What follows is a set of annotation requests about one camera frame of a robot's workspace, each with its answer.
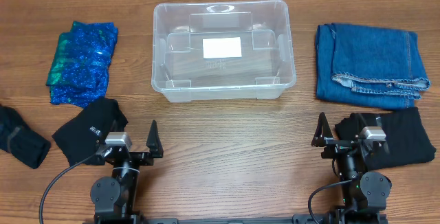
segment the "wooden table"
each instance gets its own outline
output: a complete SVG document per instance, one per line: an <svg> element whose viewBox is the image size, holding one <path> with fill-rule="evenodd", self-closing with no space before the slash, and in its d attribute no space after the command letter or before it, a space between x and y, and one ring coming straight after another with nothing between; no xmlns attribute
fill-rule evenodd
<svg viewBox="0 0 440 224"><path fill-rule="evenodd" d="M310 141L318 114L331 125L351 112L374 111L315 98L314 35L318 24L358 23L419 34L432 81L417 102L423 124L440 147L440 0L284 0L289 5L298 82L277 100L212 100L171 104L151 87L153 9L162 2L238 0L0 0L0 102L16 108L52 142L32 170L0 154L0 223L38 223L48 183L67 160L51 138L80 108L50 104L45 86L56 42L72 21L113 21L120 35L110 66L108 98L129 120L134 149L146 150L152 119L159 125L163 159L142 168L136 207L147 217L179 219L291 216L307 213L319 186L337 181L331 161ZM440 161L381 170L393 181L386 213L391 223L438 223ZM47 224L91 220L93 182L109 165L81 166L60 179L45 202ZM313 201L315 212L341 204L339 190Z"/></svg>

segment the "shiny blue cloth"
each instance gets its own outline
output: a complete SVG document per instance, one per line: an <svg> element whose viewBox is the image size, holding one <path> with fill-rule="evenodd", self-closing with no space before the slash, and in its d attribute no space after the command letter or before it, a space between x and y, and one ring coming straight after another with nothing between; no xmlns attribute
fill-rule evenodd
<svg viewBox="0 0 440 224"><path fill-rule="evenodd" d="M118 40L113 23L84 24L74 21L62 33L46 85L52 104L85 108L104 97L109 83L108 67Z"/></svg>
<svg viewBox="0 0 440 224"><path fill-rule="evenodd" d="M430 86L414 32L319 25L316 62L316 97L322 100L403 109Z"/></svg>

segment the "white storage box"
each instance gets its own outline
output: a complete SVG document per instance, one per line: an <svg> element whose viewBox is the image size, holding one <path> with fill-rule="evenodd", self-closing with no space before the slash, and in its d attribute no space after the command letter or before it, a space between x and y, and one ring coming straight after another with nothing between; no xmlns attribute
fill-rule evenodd
<svg viewBox="0 0 440 224"><path fill-rule="evenodd" d="M284 1L163 3L151 85L170 102L278 98L296 82Z"/></svg>

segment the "white label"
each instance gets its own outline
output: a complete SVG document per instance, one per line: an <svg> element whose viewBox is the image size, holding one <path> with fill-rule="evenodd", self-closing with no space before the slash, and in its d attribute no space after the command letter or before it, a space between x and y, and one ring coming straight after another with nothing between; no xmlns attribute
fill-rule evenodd
<svg viewBox="0 0 440 224"><path fill-rule="evenodd" d="M203 40L203 58L241 57L240 38L209 38Z"/></svg>

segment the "folded clothing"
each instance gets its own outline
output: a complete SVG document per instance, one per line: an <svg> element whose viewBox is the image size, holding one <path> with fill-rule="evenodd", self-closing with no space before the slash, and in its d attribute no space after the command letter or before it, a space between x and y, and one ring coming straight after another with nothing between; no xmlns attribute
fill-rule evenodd
<svg viewBox="0 0 440 224"><path fill-rule="evenodd" d="M436 148L430 143L421 123L417 107L394 113L361 113L367 126L381 126L386 134L389 154L379 150L366 158L369 170L391 168L408 164L425 163L435 157ZM336 124L340 139L352 140L364 126L358 127L358 116L352 113Z"/></svg>
<svg viewBox="0 0 440 224"><path fill-rule="evenodd" d="M46 85L52 104L69 103L86 107L105 96L108 67L118 40L113 23L84 24L74 21L70 32L62 33Z"/></svg>
<svg viewBox="0 0 440 224"><path fill-rule="evenodd" d="M316 96L332 102L403 109L430 86L414 32L319 25L316 62Z"/></svg>
<svg viewBox="0 0 440 224"><path fill-rule="evenodd" d="M94 154L99 141L110 131L124 131L128 124L116 100L98 98L74 119L60 127L53 135L56 145L66 156L70 166ZM88 165L104 165L99 157L91 158Z"/></svg>
<svg viewBox="0 0 440 224"><path fill-rule="evenodd" d="M0 148L36 169L46 158L50 142L31 130L15 109L0 105Z"/></svg>

